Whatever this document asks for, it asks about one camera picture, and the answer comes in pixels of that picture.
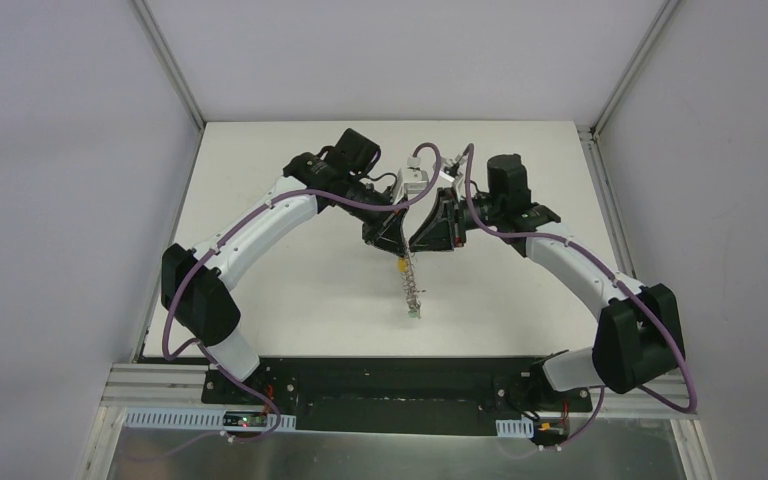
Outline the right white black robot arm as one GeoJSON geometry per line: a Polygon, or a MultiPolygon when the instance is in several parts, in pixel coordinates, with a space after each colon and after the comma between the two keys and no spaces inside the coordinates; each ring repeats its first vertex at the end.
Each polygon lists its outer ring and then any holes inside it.
{"type": "Polygon", "coordinates": [[[553,354],[532,370],[529,400],[555,408],[570,390],[604,386],[624,394],[684,364],[675,294],[615,272],[573,237],[559,215],[531,198],[520,155],[491,157],[487,191],[438,189],[432,211],[410,238],[414,252],[463,247],[471,230],[496,230],[519,255],[543,267],[597,322],[592,346],[553,354]]]}

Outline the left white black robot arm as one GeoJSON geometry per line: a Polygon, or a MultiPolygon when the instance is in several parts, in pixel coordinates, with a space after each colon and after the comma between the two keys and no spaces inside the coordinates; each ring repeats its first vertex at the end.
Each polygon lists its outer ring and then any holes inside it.
{"type": "Polygon", "coordinates": [[[284,236],[330,206],[360,220],[365,244],[404,257],[405,210],[390,195],[363,183],[380,147],[353,129],[318,154],[294,157],[258,204],[212,237],[186,248],[168,247],[161,261],[161,305],[230,373],[226,389],[241,404],[257,402],[265,378],[260,357],[240,327],[232,290],[284,236]]]}

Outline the metal disc with key rings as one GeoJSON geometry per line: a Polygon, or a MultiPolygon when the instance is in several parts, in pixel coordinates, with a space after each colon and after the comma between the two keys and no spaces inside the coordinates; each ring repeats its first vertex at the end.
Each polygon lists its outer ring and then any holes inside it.
{"type": "Polygon", "coordinates": [[[408,251],[404,256],[401,256],[408,261],[408,271],[406,273],[400,273],[402,289],[405,295],[405,302],[407,310],[418,309],[421,313],[421,301],[420,294],[422,291],[419,289],[416,280],[416,272],[413,264],[413,254],[408,251]]]}

